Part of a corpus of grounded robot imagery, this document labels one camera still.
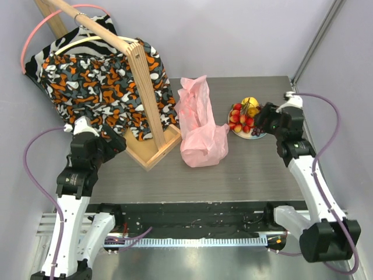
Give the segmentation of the dark red grape bunch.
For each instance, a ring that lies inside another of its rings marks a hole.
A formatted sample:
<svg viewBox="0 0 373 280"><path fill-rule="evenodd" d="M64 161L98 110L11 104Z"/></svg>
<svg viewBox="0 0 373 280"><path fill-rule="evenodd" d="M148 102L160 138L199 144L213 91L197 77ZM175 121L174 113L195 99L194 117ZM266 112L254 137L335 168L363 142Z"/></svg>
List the dark red grape bunch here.
<svg viewBox="0 0 373 280"><path fill-rule="evenodd" d="M261 137L265 135L265 132L257 127L254 127L253 129L251 129L251 135L253 137Z"/></svg>

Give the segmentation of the orange mandarin fruit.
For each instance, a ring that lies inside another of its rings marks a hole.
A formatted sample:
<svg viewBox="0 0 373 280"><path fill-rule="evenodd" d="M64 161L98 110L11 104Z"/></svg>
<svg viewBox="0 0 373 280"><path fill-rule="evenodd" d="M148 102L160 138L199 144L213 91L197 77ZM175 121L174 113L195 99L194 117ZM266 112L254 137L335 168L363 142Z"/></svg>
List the orange mandarin fruit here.
<svg viewBox="0 0 373 280"><path fill-rule="evenodd" d="M247 116L251 117L251 118L254 118L259 112L260 112L260 110L258 108L256 108L256 107L250 107L247 110Z"/></svg>

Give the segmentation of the yellow lemon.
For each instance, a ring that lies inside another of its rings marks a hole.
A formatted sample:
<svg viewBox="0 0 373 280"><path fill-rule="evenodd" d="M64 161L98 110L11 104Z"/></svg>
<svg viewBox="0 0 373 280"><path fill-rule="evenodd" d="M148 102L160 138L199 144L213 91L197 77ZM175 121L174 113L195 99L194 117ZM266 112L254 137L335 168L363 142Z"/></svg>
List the yellow lemon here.
<svg viewBox="0 0 373 280"><path fill-rule="evenodd" d="M259 102L254 97L246 97L241 101L242 106L248 106L249 108L257 108L259 107Z"/></svg>

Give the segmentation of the pink plastic bag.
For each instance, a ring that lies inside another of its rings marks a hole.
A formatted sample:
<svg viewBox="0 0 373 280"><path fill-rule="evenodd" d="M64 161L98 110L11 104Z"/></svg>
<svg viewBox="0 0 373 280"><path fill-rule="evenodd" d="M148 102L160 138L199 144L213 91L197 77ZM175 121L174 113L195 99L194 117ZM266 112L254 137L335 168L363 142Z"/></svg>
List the pink plastic bag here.
<svg viewBox="0 0 373 280"><path fill-rule="evenodd" d="M206 76L181 78L175 105L182 136L181 157L189 167L220 163L228 154L227 124L215 123Z"/></svg>

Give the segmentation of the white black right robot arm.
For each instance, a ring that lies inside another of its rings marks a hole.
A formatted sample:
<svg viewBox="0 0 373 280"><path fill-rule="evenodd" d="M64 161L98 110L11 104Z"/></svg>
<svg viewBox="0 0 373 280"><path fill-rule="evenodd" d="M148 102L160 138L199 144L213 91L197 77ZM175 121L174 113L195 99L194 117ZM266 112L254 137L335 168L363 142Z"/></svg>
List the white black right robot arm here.
<svg viewBox="0 0 373 280"><path fill-rule="evenodd" d="M295 178L309 218L292 206L276 206L263 216L269 230L283 227L298 240L301 254L309 263L358 260L356 244L361 228L338 206L319 167L320 155L331 145L336 128L326 145L316 152L303 137L303 93L286 92L280 105L266 103L255 116L255 125L276 138L277 154Z"/></svg>

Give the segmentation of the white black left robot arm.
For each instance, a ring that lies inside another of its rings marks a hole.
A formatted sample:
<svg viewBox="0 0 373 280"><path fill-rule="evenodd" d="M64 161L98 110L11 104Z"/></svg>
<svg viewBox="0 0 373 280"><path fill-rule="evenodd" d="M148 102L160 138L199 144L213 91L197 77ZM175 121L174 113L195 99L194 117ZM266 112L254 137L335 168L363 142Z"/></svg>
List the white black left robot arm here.
<svg viewBox="0 0 373 280"><path fill-rule="evenodd" d="M124 225L121 207L102 203L85 237L80 236L98 170L126 149L126 140L107 124L103 131L110 139L104 139L87 117L65 125L64 131L72 131L73 137L67 164L57 177L57 199L53 200L57 217L44 264L31 279L91 279L94 260L105 238Z"/></svg>

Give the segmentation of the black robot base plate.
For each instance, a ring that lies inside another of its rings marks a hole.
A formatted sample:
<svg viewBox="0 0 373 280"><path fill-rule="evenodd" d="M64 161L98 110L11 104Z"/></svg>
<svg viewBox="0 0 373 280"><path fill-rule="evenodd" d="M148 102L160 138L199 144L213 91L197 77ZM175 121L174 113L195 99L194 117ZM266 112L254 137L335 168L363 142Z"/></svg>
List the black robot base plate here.
<svg viewBox="0 0 373 280"><path fill-rule="evenodd" d="M270 208L306 210L304 201L181 202L121 204L120 233L135 237L146 230L154 239L236 239L280 231L270 224Z"/></svg>

